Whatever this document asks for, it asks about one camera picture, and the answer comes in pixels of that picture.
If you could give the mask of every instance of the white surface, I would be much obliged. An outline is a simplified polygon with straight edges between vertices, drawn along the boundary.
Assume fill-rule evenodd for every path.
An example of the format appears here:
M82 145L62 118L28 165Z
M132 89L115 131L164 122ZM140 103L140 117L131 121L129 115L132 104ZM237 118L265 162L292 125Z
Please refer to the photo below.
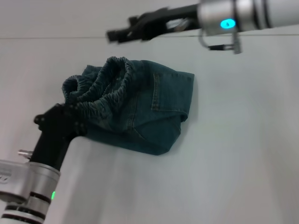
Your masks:
M17 25L10 17L0 19L1 35L98 35L121 26L116 20L162 6L158 1L118 2L123 14L117 17L111 13L116 0L105 2L106 7L96 1L29 1L48 14L19 2L20 8L13 5L17 1L1 2L7 7L0 7L1 18L12 9L23 13L15 13L22 18ZM65 14L53 13L58 2ZM49 25L54 21L57 26ZM195 74L182 135L162 156L74 140L45 223L297 224L298 41L298 36L242 37L244 53L234 56L207 52L196 37L161 37L120 46L101 38L2 39L0 156L21 161L17 150L34 148L40 132L33 118L63 102L62 82L81 74L87 64L101 66L110 56L152 60Z
M299 1L269 0L269 18L274 27L297 25L299 23Z

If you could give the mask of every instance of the jeans pocket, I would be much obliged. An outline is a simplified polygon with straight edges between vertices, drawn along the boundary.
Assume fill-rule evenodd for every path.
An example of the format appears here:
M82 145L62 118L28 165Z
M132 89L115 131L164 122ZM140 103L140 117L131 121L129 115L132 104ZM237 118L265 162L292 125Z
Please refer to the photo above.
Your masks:
M154 73L153 111L180 112L188 117L194 75L185 72Z

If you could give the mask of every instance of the seam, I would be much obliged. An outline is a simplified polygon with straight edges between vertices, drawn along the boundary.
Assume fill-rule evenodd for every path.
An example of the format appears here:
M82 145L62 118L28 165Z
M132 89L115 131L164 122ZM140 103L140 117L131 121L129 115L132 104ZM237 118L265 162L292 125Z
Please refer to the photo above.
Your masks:
M154 73L153 76L154 76L154 92L153 92L153 101L152 101L151 109L158 110L160 79L159 79L159 74L157 73Z
M156 111L158 112L181 112L181 113L184 113L187 117L189 116L189 114L186 112L186 111L183 111L183 110L180 110L180 109L157 109Z
M146 141L146 139L142 135L140 135L139 132L135 128L133 128L133 130L136 132L136 134L138 135L139 138Z
M137 102L138 102L138 96L139 96L139 92L137 92L137 95L136 95L136 100L135 100L135 109L134 109L134 113L133 113L133 116L132 116L132 120L131 120L131 126L129 126L130 129L133 129L133 121L134 121L134 118L135 118L135 114L136 114L136 111L137 111Z
M177 111L177 112L184 112L184 113L186 113L184 110L173 109L171 107L162 107L162 108L157 109L157 111Z
M178 132L181 134L181 129L176 125L176 123L173 122L173 120L171 118L168 118L168 120L170 121L170 123L178 130Z

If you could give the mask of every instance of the blue denim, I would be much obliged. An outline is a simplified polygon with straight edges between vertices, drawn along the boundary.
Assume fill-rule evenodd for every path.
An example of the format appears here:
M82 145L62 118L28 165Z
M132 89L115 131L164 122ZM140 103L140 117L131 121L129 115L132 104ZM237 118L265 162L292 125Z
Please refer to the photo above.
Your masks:
M89 121L88 138L138 152L168 152L189 114L194 75L111 57L63 83L66 104Z

